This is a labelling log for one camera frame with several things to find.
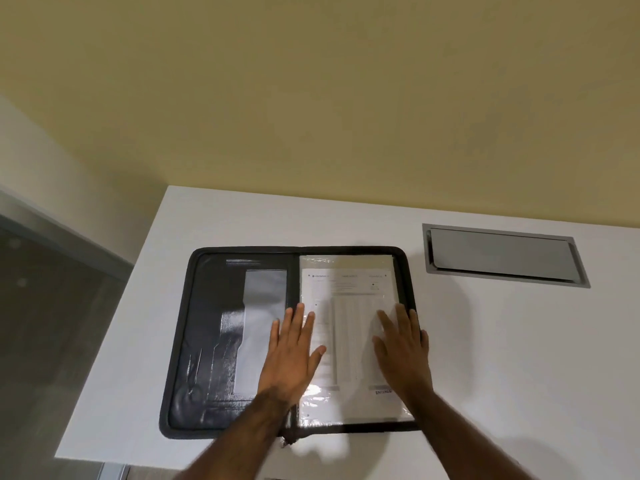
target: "beige wall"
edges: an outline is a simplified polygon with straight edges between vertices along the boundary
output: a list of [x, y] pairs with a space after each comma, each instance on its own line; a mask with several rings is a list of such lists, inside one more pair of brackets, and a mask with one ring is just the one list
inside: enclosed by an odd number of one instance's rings
[[5, 0], [0, 90], [166, 184], [640, 226], [640, 0]]
[[2, 96], [0, 197], [0, 215], [37, 233], [51, 234], [52, 222], [129, 263], [135, 263], [151, 226], [151, 218]]

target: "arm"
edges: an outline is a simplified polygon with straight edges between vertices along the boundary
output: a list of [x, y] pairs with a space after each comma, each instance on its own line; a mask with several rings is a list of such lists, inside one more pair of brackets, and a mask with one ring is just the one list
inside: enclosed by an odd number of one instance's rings
[[306, 391], [326, 347], [309, 356], [315, 315], [302, 327], [305, 306], [288, 308], [278, 334], [271, 326], [269, 350], [258, 395], [236, 421], [178, 478], [180, 480], [253, 480], [289, 409]]
[[380, 369], [411, 411], [451, 480], [532, 480], [520, 466], [433, 391], [429, 337], [418, 315], [396, 305], [398, 327], [378, 312], [385, 338], [374, 337]]

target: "white tabletop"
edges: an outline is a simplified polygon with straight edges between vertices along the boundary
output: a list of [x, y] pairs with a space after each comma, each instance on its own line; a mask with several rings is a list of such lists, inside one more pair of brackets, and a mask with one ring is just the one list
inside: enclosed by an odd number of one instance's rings
[[[422, 224], [568, 235], [592, 288], [427, 274]], [[640, 471], [640, 230], [169, 187], [57, 456], [183, 468], [158, 429], [187, 262], [208, 246], [397, 246], [441, 395], [541, 477]], [[316, 435], [263, 475], [445, 479], [421, 433]]]

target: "floor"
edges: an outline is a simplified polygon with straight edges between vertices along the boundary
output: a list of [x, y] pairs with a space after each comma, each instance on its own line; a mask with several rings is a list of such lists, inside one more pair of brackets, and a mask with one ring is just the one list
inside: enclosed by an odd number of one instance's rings
[[[0, 479], [94, 480], [53, 458], [125, 283], [0, 229]], [[175, 472], [133, 467], [129, 480]]]

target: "hand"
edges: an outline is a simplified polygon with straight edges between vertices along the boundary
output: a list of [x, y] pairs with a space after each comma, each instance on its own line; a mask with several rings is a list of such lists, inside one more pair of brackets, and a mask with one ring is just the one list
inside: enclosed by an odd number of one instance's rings
[[420, 330], [418, 314], [415, 310], [406, 314], [404, 305], [396, 305], [398, 326], [389, 320], [382, 310], [378, 318], [385, 331], [384, 340], [373, 337], [373, 348], [378, 364], [387, 383], [407, 404], [412, 390], [426, 386], [433, 390], [429, 370], [429, 336]]
[[311, 332], [314, 329], [316, 315], [310, 312], [307, 322], [302, 326], [304, 314], [303, 303], [296, 307], [293, 320], [293, 310], [287, 308], [279, 336], [280, 322], [276, 320], [271, 324], [269, 351], [258, 382], [258, 394], [267, 389], [274, 389], [290, 407], [297, 404], [307, 390], [320, 359], [326, 352], [326, 347], [321, 345], [309, 356]]

